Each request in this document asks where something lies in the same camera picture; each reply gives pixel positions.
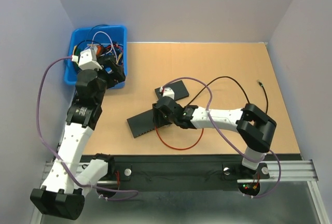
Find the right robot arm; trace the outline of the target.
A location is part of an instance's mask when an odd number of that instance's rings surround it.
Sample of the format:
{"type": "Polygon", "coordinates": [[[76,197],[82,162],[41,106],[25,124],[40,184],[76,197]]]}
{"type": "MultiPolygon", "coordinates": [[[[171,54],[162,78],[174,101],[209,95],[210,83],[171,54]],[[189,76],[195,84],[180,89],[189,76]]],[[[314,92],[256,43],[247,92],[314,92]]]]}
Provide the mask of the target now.
{"type": "Polygon", "coordinates": [[[159,128],[174,124],[182,129],[216,129],[239,133],[247,145],[239,173],[251,177],[270,151],[277,123],[254,104],[232,110],[205,109],[197,105],[182,107],[165,96],[153,104],[153,122],[159,128]]]}

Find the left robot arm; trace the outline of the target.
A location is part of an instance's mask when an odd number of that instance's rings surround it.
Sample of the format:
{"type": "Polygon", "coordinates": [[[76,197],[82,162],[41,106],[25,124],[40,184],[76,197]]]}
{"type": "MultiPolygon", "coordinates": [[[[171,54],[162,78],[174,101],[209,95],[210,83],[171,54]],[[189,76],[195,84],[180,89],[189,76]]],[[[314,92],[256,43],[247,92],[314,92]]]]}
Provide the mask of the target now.
{"type": "Polygon", "coordinates": [[[85,198],[99,179],[115,175],[114,158],[97,154],[76,176],[82,152],[95,130],[102,113],[107,89],[126,79],[122,66],[110,56],[90,60],[87,68],[77,74],[75,93],[67,111],[62,142],[53,166],[40,188],[32,190],[31,202],[44,215],[76,220],[85,198]]]}

